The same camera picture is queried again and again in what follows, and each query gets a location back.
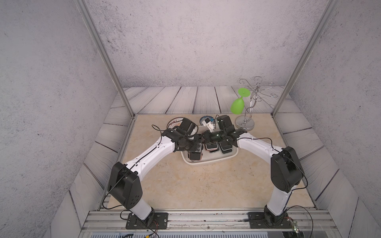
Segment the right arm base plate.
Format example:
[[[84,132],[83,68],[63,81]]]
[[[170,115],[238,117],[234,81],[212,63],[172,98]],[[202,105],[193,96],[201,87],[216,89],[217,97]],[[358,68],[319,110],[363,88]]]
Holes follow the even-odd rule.
[[[293,225],[286,219],[286,213],[274,216],[271,212],[249,212],[248,222],[251,229],[292,229]]]

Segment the phone with pink case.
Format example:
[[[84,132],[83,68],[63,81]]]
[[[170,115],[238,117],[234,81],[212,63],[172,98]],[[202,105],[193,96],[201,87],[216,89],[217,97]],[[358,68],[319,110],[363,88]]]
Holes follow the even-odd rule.
[[[200,161],[202,159],[202,153],[201,152],[188,152],[188,158],[191,161]]]

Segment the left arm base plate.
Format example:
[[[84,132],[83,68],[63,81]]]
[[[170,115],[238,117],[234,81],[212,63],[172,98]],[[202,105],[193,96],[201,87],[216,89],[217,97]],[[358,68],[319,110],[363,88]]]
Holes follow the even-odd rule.
[[[168,226],[168,213],[153,212],[145,220],[141,220],[137,215],[131,213],[128,215],[127,230],[165,230]]]

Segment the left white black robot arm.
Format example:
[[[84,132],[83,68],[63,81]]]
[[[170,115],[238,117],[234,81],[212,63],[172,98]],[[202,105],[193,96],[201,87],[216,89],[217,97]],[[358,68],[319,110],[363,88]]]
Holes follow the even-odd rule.
[[[160,138],[136,158],[112,167],[107,193],[112,195],[125,209],[135,214],[147,226],[154,219],[154,209],[142,198],[141,182],[164,157],[176,151],[197,152],[202,142],[199,133],[187,135],[179,127],[160,130]]]

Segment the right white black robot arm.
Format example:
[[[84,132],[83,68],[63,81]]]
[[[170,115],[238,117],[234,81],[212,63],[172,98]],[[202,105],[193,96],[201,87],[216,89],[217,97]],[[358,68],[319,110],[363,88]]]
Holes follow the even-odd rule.
[[[305,176],[294,148],[274,146],[270,138],[256,138],[241,129],[231,133],[205,131],[201,134],[201,139],[206,144],[226,142],[239,149],[247,150],[269,163],[274,189],[266,209],[273,216],[280,216],[285,212],[292,191]]]

